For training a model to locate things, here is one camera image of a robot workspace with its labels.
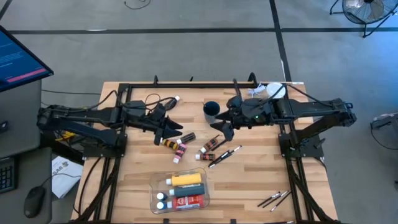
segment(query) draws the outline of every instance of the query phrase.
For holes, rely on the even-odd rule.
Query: monitor screen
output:
[[[0,27],[0,91],[52,75],[32,52]]]

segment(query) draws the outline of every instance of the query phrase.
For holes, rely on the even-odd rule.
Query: wooden table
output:
[[[119,82],[105,82],[101,99],[110,91],[117,90]],[[303,83],[295,83],[303,91]],[[299,92],[288,88],[289,97],[298,101],[307,101]],[[244,98],[248,98],[246,89],[241,89]],[[219,156],[227,149],[242,145],[236,154],[212,169],[206,168],[208,190],[211,202],[209,206],[199,210],[165,213],[154,215],[149,209],[149,178],[154,172],[189,170],[206,167],[208,162],[196,161],[195,154],[209,139],[221,134],[211,128],[203,116],[203,103],[213,100],[226,110],[226,102],[235,92],[219,88],[136,88],[132,91],[132,100],[145,100],[150,93],[157,93],[162,98],[178,95],[178,105],[168,111],[169,116],[180,123],[184,134],[195,132],[197,140],[188,144],[188,149],[179,164],[172,162],[174,152],[165,146],[153,144],[151,132],[128,128],[128,144],[126,155],[121,160],[118,186],[113,207],[112,222],[114,223],[162,223],[169,218],[171,223],[229,223],[237,219],[238,223],[264,223],[295,220],[292,197],[289,196],[274,212],[266,208],[257,208],[257,204],[277,191],[290,190],[285,159],[280,155],[277,135],[279,126],[255,127],[252,130],[242,128],[235,130],[234,139],[215,151]],[[101,108],[115,105],[116,97],[110,97]],[[148,102],[157,100],[150,96]],[[313,122],[312,118],[300,118],[295,122],[296,128],[304,128]],[[87,173],[96,158],[85,162],[75,206],[78,207],[79,195]],[[83,206],[86,208],[98,192],[103,161],[100,160],[86,186]],[[308,188],[319,206],[332,218],[337,218],[335,206],[328,184],[326,171],[313,158],[303,158]],[[303,218],[306,218],[303,199],[299,193]],[[101,218],[105,217],[108,194],[105,195]]]

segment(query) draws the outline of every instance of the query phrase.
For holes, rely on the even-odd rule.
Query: black floor stripe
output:
[[[194,34],[274,32],[274,28],[181,28],[181,29],[105,29],[105,30],[9,30],[12,34]]]
[[[278,18],[278,12],[276,10],[275,0],[269,0],[269,4],[271,5],[272,19],[274,20],[275,33],[278,42],[280,59],[283,61],[282,66],[284,69],[285,81],[291,82],[292,76],[290,75],[289,63],[287,62],[285,44],[284,44],[284,39],[282,37],[282,30],[279,25],[279,18]]]
[[[363,32],[364,28],[282,28],[282,32]],[[398,32],[398,27],[379,27],[375,32]]]
[[[4,6],[2,7],[1,11],[0,11],[0,20],[1,18],[5,15],[8,7],[10,6],[12,0],[7,0],[6,3],[4,4]]]

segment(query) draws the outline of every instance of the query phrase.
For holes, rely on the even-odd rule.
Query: small bottle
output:
[[[163,210],[163,209],[166,209],[166,208],[172,208],[173,205],[172,205],[172,202],[167,202],[167,203],[166,202],[158,202],[156,204],[156,207],[159,210]]]
[[[203,195],[194,195],[186,197],[174,197],[173,202],[167,202],[167,206],[172,206],[176,210],[186,210],[191,208],[202,208],[205,204]]]
[[[166,200],[167,199],[167,195],[165,193],[160,192],[160,193],[157,193],[156,198],[158,200]]]
[[[166,184],[172,185],[173,187],[188,185],[188,184],[200,184],[200,183],[201,183],[200,173],[172,176],[172,178],[166,179]]]
[[[168,139],[164,139],[164,140],[163,140],[163,138],[161,138],[161,139],[160,139],[160,142],[161,142],[163,145],[165,145],[165,146],[167,146],[167,147],[169,147],[169,148],[171,148],[171,149],[173,149],[173,150],[177,150],[177,148],[178,148],[178,144],[175,143],[175,142],[173,142],[173,141],[171,141],[171,140],[168,140]]]
[[[205,194],[204,184],[190,184],[176,187],[169,190],[170,196],[185,197],[191,195]]]
[[[214,138],[210,139],[210,141],[208,141],[201,149],[199,149],[199,151],[201,153],[206,153],[213,146],[217,145],[217,143],[218,143],[217,137],[214,137]]]
[[[196,160],[203,161],[213,161],[216,158],[215,154],[205,153],[205,154],[195,154]]]
[[[173,159],[173,162],[175,164],[178,164],[178,162],[180,162],[180,159],[182,158],[182,156],[184,155],[185,150],[187,150],[187,147],[184,144],[180,144],[178,146],[177,151],[175,152],[175,156]]]
[[[176,142],[177,144],[186,144],[190,141],[195,140],[197,137],[195,136],[195,133],[189,133],[186,136],[183,136],[180,139],[177,139]]]
[[[170,100],[164,105],[164,108],[166,111],[171,110],[174,108],[174,106],[177,104],[177,102],[180,100],[179,96],[175,96],[174,99]]]

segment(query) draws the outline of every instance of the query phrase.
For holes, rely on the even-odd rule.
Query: concrete floor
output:
[[[332,3],[276,0],[280,25],[359,27],[344,15],[329,16]],[[398,27],[397,19],[383,27]],[[152,0],[137,11],[126,8],[122,0],[13,0],[0,24],[9,30],[274,26],[269,1],[261,0]],[[16,37],[55,71],[55,76],[43,80],[43,88],[49,90],[100,92],[104,81],[148,81],[154,75],[161,80],[191,76],[245,80],[255,72],[259,80],[284,80],[273,32]],[[293,81],[305,82],[307,92],[319,99],[340,97],[354,104],[355,125],[322,134],[339,219],[395,223],[398,151],[377,145],[369,122],[380,114],[397,112],[398,32],[377,32],[366,39],[358,32],[283,33],[283,38]],[[83,106],[95,104],[98,97],[43,93],[43,101]],[[376,135],[390,147],[398,145],[387,129]],[[76,190],[53,203],[53,222],[69,219],[75,194]]]

